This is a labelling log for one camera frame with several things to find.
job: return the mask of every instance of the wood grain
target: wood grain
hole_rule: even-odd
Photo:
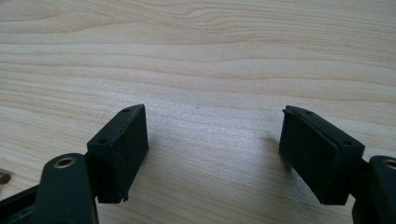
[[[396,2],[0,1],[0,199],[145,104],[150,150],[101,223],[351,223],[279,157],[286,105],[396,157]]]

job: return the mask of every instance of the metal grommet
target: metal grommet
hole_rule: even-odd
[[[388,166],[388,168],[396,170],[396,161],[385,160],[384,163]]]
[[[60,160],[58,160],[57,162],[55,162],[53,164],[53,166],[57,169],[63,169],[66,168],[68,166],[73,165],[76,162],[76,159],[73,157],[66,157],[66,158],[62,158]]]

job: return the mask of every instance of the small hole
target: small hole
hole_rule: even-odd
[[[352,146],[352,143],[349,142],[349,141],[344,141],[343,144],[344,144],[345,146]]]
[[[106,144],[108,142],[107,139],[102,138],[101,140],[99,140],[99,144]]]
[[[70,166],[75,162],[76,159],[69,157],[69,158],[60,159],[59,161],[55,162],[53,166],[55,166],[55,168],[61,169]]]
[[[390,161],[390,160],[386,160],[385,164],[393,170],[396,170],[396,161]]]

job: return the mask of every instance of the light wood surface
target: light wood surface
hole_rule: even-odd
[[[351,223],[278,155],[282,109],[396,157],[396,1],[0,1],[0,199],[145,104],[150,150],[101,223]]]

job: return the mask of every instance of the black bracket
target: black bracket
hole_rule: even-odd
[[[361,156],[364,145],[312,111],[288,105],[279,152],[324,204],[355,199],[355,223],[396,223],[396,159]]]
[[[0,223],[98,223],[94,198],[126,201],[148,150],[145,107],[125,108],[91,139],[85,156],[52,159],[38,186],[0,202]]]

